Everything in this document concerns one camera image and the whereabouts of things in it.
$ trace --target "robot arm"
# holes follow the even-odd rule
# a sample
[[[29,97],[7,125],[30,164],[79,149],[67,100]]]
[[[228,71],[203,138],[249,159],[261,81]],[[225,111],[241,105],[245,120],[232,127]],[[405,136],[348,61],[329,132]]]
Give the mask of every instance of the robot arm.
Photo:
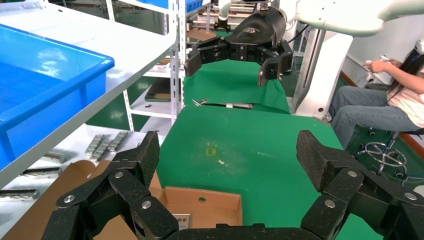
[[[228,25],[228,15],[230,13],[231,3],[237,3],[240,0],[219,0],[218,2],[218,21],[215,22],[213,28],[217,31],[219,28],[224,29],[227,33],[230,31],[230,26]]]
[[[293,0],[293,2],[296,2],[295,15],[290,16],[293,19],[316,29],[354,37],[373,36],[383,28],[384,22],[407,15],[424,14],[422,0]],[[285,6],[282,5],[280,8],[284,11]]]

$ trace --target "green table surface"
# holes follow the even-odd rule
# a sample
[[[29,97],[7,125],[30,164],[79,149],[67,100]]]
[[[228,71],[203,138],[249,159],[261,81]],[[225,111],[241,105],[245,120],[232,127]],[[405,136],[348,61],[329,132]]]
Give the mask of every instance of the green table surface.
[[[331,127],[309,117],[219,106],[187,106],[160,150],[162,187],[241,194],[243,224],[299,227],[320,195],[296,158],[299,131],[341,148]],[[382,239],[351,215],[337,239]]]

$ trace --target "metal screw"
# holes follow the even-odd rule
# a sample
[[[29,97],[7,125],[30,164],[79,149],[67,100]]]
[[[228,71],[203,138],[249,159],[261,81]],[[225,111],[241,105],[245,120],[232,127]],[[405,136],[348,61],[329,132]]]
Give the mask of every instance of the metal screw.
[[[150,201],[145,201],[141,204],[141,207],[143,209],[148,209],[148,208],[150,208],[151,205],[152,205],[152,203]]]
[[[65,203],[70,203],[75,199],[74,195],[69,195],[67,197],[65,197],[65,199],[63,200]]]
[[[117,179],[119,179],[120,177],[122,177],[124,174],[120,171],[120,172],[117,172],[116,174],[115,174],[115,178],[117,178]]]
[[[405,193],[405,197],[407,197],[411,200],[417,200],[418,199],[417,196],[415,196],[414,194],[409,193],[409,192]]]
[[[325,205],[331,209],[336,207],[336,204],[332,200],[325,200]]]
[[[347,174],[349,174],[351,177],[356,177],[358,176],[356,172],[354,171],[348,171]]]

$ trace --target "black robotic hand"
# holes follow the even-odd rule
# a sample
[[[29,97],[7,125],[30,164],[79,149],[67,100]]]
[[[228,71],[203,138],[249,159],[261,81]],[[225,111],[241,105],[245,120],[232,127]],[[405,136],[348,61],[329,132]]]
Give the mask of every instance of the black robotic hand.
[[[185,73],[191,77],[203,64],[226,59],[256,62],[261,65],[257,84],[263,87],[269,79],[281,79],[292,68],[293,51],[282,40],[285,32],[286,20],[278,9],[258,11],[241,22],[231,35],[194,45],[184,66]]]

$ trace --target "yellow stain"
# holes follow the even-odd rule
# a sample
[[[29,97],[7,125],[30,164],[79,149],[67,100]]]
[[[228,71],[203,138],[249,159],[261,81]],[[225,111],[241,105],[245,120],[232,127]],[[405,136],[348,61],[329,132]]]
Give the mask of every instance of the yellow stain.
[[[208,156],[208,157],[212,157],[212,156],[215,156],[215,154],[217,154],[217,149],[215,148],[215,147],[208,147],[208,148],[206,148],[206,156]]]

